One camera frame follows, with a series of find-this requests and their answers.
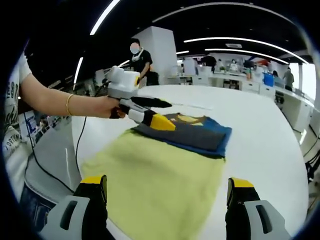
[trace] white table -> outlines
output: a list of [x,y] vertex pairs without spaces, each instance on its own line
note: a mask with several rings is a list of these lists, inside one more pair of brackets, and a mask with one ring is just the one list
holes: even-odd
[[[173,104],[170,108],[156,109],[160,113],[206,115],[233,129],[221,186],[199,239],[226,239],[227,188],[231,176],[253,183],[260,198],[268,200],[282,214],[286,230],[292,236],[297,233],[308,208],[307,172],[298,141],[272,101],[257,94],[207,86],[148,86],[140,89],[139,94]],[[72,117],[74,146],[83,120]],[[88,118],[79,144],[78,163],[81,165],[135,125],[128,118]],[[116,239],[128,239],[112,222],[107,227]]]

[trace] white floor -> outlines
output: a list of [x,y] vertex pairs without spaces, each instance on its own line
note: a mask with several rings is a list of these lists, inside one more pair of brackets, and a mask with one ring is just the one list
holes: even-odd
[[[317,137],[312,132],[310,128],[306,130],[306,134],[304,137],[304,134],[301,134],[299,132],[294,132],[296,139],[300,143],[301,152],[303,155],[305,155],[309,149],[315,144]],[[318,150],[320,149],[320,139],[317,139],[317,142],[315,146],[312,148],[312,150],[304,157],[304,161],[309,161],[313,156],[316,155]],[[311,182],[309,184],[309,213],[312,212],[313,208],[316,206],[316,204],[320,201],[319,194],[320,194],[320,169],[315,172],[315,180],[314,182]]]

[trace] yellow towel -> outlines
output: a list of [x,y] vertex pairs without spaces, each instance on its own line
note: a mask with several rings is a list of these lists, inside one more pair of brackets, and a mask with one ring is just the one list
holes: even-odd
[[82,170],[106,174],[108,217],[132,240],[191,240],[210,213],[224,164],[128,130]]

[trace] ceiling light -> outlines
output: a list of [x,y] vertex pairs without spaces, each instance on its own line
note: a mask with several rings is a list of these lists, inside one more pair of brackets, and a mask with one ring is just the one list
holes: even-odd
[[120,2],[121,0],[113,0],[109,6],[106,7],[106,9],[103,11],[103,13],[101,14],[101,16],[98,18],[98,20],[96,21],[95,25],[93,26],[90,35],[95,35],[96,31],[98,30],[98,28],[100,27],[100,25],[102,24],[102,22],[105,20],[105,18],[108,16],[108,14],[112,11],[112,9],[114,9],[114,7]]
[[124,61],[123,63],[121,63],[118,67],[121,68],[123,65],[127,64],[130,60]]
[[284,64],[289,64],[288,62],[286,61],[283,61],[279,58],[276,58],[274,56],[269,56],[269,55],[266,55],[266,54],[262,54],[262,53],[259,53],[259,52],[255,52],[255,51],[246,51],[246,50],[239,50],[239,49],[228,49],[228,48],[207,48],[205,49],[205,51],[230,51],[230,52],[240,52],[240,53],[246,53],[246,54],[254,54],[254,55],[260,55],[260,56],[264,56],[264,57],[267,57],[269,59],[274,59],[274,60],[277,60],[279,62],[282,62]]
[[275,49],[279,49],[281,51],[286,52],[287,54],[291,54],[292,56],[296,57],[297,59],[301,60],[302,62],[304,62],[305,64],[308,64],[308,62],[303,59],[302,57],[300,57],[299,55],[286,50],[282,47],[264,42],[264,41],[258,41],[258,40],[253,40],[253,39],[248,39],[248,38],[241,38],[241,37],[204,37],[204,38],[196,38],[196,39],[190,39],[190,40],[185,40],[183,41],[184,43],[190,43],[190,42],[197,42],[197,41],[203,41],[203,40],[238,40],[238,41],[247,41],[247,42],[252,42],[252,43],[257,43],[257,44],[264,44],[270,47],[273,47]]
[[189,53],[189,51],[178,51],[176,54],[178,55],[178,54],[187,54],[187,53]]
[[80,70],[80,67],[81,67],[81,64],[82,64],[83,60],[84,60],[84,58],[80,57],[79,62],[78,62],[78,66],[76,67],[73,84],[76,84],[76,82],[77,82],[79,70]]

